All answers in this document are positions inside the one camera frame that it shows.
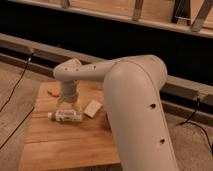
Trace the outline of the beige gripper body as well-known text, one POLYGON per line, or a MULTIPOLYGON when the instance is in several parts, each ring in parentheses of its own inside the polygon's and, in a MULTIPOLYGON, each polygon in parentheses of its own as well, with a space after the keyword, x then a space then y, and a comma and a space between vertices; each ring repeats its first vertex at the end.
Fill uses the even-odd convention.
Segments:
POLYGON ((65 102, 73 103, 78 99, 77 82, 60 83, 60 99, 65 102))

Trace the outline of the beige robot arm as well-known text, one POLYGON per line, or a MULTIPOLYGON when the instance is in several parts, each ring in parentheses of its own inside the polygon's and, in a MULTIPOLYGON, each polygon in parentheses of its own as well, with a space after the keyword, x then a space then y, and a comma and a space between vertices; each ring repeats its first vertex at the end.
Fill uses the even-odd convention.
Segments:
POLYGON ((139 55, 83 65, 71 59, 57 65, 61 98, 78 98, 78 80, 103 83, 105 109, 123 171, 179 171, 160 90, 167 80, 165 63, 139 55))

